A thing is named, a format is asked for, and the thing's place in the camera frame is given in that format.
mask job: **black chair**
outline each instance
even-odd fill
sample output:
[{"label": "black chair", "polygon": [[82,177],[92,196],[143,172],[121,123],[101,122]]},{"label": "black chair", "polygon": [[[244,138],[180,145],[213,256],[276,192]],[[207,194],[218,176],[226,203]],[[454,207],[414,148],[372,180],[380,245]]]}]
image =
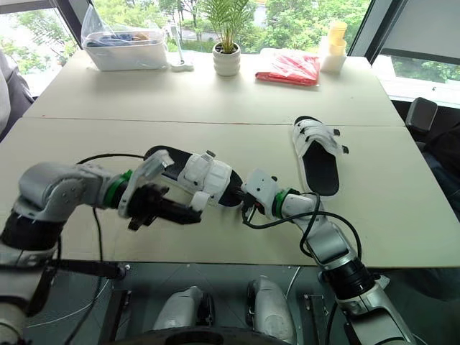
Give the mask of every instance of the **black chair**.
[{"label": "black chair", "polygon": [[410,130],[420,151],[425,149],[426,144],[419,140],[425,138],[431,130],[437,111],[438,104],[422,97],[416,98],[410,105],[405,125]]}]

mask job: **velcro strap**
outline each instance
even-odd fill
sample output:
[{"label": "velcro strap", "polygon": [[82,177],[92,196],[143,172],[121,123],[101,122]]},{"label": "velcro strap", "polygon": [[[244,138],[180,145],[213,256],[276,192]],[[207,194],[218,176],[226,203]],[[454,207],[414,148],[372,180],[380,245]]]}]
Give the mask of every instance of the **velcro strap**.
[{"label": "velcro strap", "polygon": [[293,143],[299,158],[303,157],[313,141],[321,144],[331,155],[337,156],[342,152],[332,129],[315,120],[299,121],[293,128]]},{"label": "velcro strap", "polygon": [[209,194],[209,203],[217,204],[230,183],[231,171],[231,166],[214,160],[208,153],[194,154],[179,173],[178,183],[191,193]]}]

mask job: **person's arm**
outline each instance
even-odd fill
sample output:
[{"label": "person's arm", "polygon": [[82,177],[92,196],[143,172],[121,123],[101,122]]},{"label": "person's arm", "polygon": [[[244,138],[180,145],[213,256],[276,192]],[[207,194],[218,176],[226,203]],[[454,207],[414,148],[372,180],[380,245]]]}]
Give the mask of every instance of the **person's arm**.
[{"label": "person's arm", "polygon": [[11,105],[9,103],[8,85],[6,84],[3,73],[0,73],[0,134],[6,127]]}]

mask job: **white container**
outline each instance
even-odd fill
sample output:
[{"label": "white container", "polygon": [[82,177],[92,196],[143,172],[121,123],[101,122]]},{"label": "white container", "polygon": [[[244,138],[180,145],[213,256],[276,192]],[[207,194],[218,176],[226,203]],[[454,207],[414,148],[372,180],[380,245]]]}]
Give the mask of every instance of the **white container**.
[{"label": "white container", "polygon": [[213,48],[214,69],[217,74],[223,77],[236,75],[239,72],[239,61],[241,59],[242,50],[239,48],[238,44],[234,43],[236,52],[232,54],[223,54],[216,50],[217,45]]},{"label": "white container", "polygon": [[[137,32],[124,31],[115,34],[132,34]],[[159,69],[167,67],[166,51],[167,46],[162,34],[158,32],[145,32],[149,37],[148,41],[134,41],[132,45],[114,47],[83,47],[89,54],[99,70],[144,70]],[[106,35],[103,32],[89,34],[89,40],[98,40]]]},{"label": "white container", "polygon": [[346,60],[346,54],[344,52],[342,55],[331,54],[331,44],[329,43],[327,36],[321,38],[319,56],[320,71],[326,73],[339,74]]}]

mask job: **red bag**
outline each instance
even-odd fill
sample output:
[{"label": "red bag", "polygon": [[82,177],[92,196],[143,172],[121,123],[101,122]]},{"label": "red bag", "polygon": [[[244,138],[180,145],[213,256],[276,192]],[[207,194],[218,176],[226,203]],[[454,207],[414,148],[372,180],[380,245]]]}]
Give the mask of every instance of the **red bag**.
[{"label": "red bag", "polygon": [[256,72],[261,81],[315,86],[319,77],[319,57],[299,50],[263,49],[265,67]]}]

